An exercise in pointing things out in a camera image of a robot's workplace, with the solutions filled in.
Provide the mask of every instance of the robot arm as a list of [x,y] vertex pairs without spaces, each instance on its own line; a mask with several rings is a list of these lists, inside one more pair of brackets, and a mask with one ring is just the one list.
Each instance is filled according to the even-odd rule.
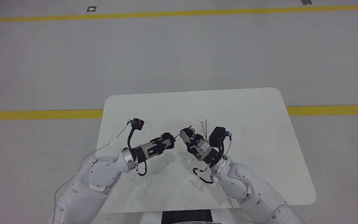
[[248,166],[229,157],[223,159],[222,166],[216,176],[224,191],[255,223],[304,224],[283,196]]
[[[173,148],[174,142],[170,133],[164,133],[146,144],[123,149],[117,158],[93,156],[70,182],[48,224],[89,224],[102,208],[122,172],[129,172],[138,167],[139,163]],[[109,147],[120,146],[114,141]]]
[[231,137],[231,134],[222,127],[214,129],[209,141],[196,134],[194,128],[180,131],[188,152],[208,164],[211,178],[216,176],[219,179],[225,193],[236,199],[255,223],[304,224],[282,195],[263,178],[245,164],[223,156],[221,147],[226,136]]

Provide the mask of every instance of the wire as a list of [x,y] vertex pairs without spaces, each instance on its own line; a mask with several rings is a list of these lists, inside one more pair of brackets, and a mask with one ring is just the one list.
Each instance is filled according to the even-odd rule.
[[205,132],[204,125],[202,124],[202,121],[200,121],[200,123],[201,123],[201,126],[202,126],[202,131],[204,132],[205,138],[207,139],[208,136],[207,136],[207,134],[206,134],[206,132]]
[[[112,142],[114,142],[114,141],[122,134],[122,132],[125,130],[125,128],[126,128],[127,126],[128,126],[128,123],[126,124],[126,126],[124,126],[123,130],[118,134],[118,136],[117,136]],[[85,160],[89,155],[91,155],[91,154],[97,152],[98,150],[103,149],[104,147],[110,145],[112,142],[110,142],[110,143],[108,143],[108,144],[102,146],[101,148],[96,149],[96,150],[94,150],[93,152],[87,154],[87,155],[82,159],[82,161],[79,163],[78,170],[77,170],[77,172],[71,177],[71,179],[69,179],[68,181],[66,181],[66,182],[65,182],[64,184],[62,184],[59,188],[57,188],[57,190],[55,191],[55,194],[54,194],[54,214],[53,214],[53,216],[52,216],[52,224],[54,224],[54,222],[55,222],[55,214],[56,214],[56,195],[57,195],[58,191],[60,191],[60,189],[61,189],[63,186],[65,186],[66,184],[68,184],[69,182],[71,182],[71,181],[73,180],[73,178],[75,178],[75,176],[76,176],[76,175],[78,174],[78,172],[81,170],[82,163],[84,162],[84,160]]]
[[221,182],[220,180],[219,180],[219,184],[220,184],[221,188],[223,188],[223,191],[224,191],[226,197],[228,198],[228,202],[229,202],[229,204],[231,205],[231,207],[233,208],[233,210],[234,210],[234,212],[235,212],[237,218],[238,218],[239,220],[242,220],[242,221],[245,221],[245,222],[254,223],[254,222],[252,222],[252,221],[250,221],[250,220],[246,220],[246,219],[241,218],[241,217],[239,216],[239,214],[236,212],[236,210],[235,210],[233,204],[231,203],[231,199],[229,198],[228,194],[225,192],[224,187],[223,187],[223,185],[222,185],[222,182]]
[[138,175],[139,175],[139,176],[145,176],[145,175],[147,174],[147,162],[144,162],[144,164],[145,164],[144,173],[141,174],[141,173],[138,172]]
[[134,128],[132,128],[131,130],[130,130],[130,133],[129,133],[129,135],[128,135],[128,139],[127,139],[127,145],[128,145],[128,149],[129,150],[131,150],[131,148],[130,148],[130,140],[132,139],[132,135],[133,135],[133,133],[134,133]]
[[229,138],[230,138],[230,144],[229,144],[228,150],[226,151],[226,153],[225,153],[225,155],[224,155],[224,158],[225,158],[226,155],[228,154],[228,152],[229,152],[229,150],[230,150],[230,147],[231,147],[231,141],[232,141],[231,136],[230,136]]

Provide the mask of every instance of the yellow line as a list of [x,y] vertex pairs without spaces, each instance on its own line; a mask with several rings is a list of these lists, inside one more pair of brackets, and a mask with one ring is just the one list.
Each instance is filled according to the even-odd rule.
[[101,119],[103,110],[0,111],[0,120]]
[[287,106],[290,116],[358,115],[358,105]]
[[358,5],[346,6],[305,6],[291,8],[240,8],[233,10],[196,10],[173,12],[138,12],[138,13],[112,13],[112,14],[86,14],[64,16],[37,16],[37,17],[4,17],[0,22],[35,22],[59,20],[105,20],[115,18],[146,18],[146,17],[172,17],[172,16],[208,16],[232,14],[257,13],[289,13],[289,12],[327,12],[327,11],[357,11]]
[[[358,115],[358,105],[287,106],[290,116]],[[103,110],[0,111],[0,120],[101,119]]]

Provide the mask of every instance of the white table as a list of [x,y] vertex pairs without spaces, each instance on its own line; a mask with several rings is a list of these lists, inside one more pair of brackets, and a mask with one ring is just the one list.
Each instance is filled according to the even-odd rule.
[[[164,132],[179,134],[193,126],[203,134],[200,120],[207,119],[208,135],[216,126],[233,133],[229,156],[264,177],[291,205],[311,204],[315,190],[281,93],[275,88],[215,90],[111,96],[105,102],[97,146],[111,142],[127,119],[145,121],[131,140],[137,146]],[[126,147],[130,127],[120,136]],[[104,148],[96,155],[115,156]],[[186,151],[178,137],[175,147],[147,161],[148,173],[122,174],[100,213],[230,208],[216,184],[204,184],[192,173],[204,168]]]

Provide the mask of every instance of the floor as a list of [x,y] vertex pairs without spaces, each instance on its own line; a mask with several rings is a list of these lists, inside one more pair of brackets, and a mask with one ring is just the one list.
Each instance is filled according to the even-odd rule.
[[[312,0],[313,6],[336,1]],[[340,5],[355,4],[342,0]],[[1,0],[1,17],[310,7],[300,0]],[[357,11],[0,22],[0,110],[102,109],[111,95],[275,87],[287,106],[358,104]],[[291,116],[317,200],[307,223],[358,223],[358,117]],[[44,223],[100,119],[0,120],[2,223]],[[92,223],[139,223],[141,213]]]

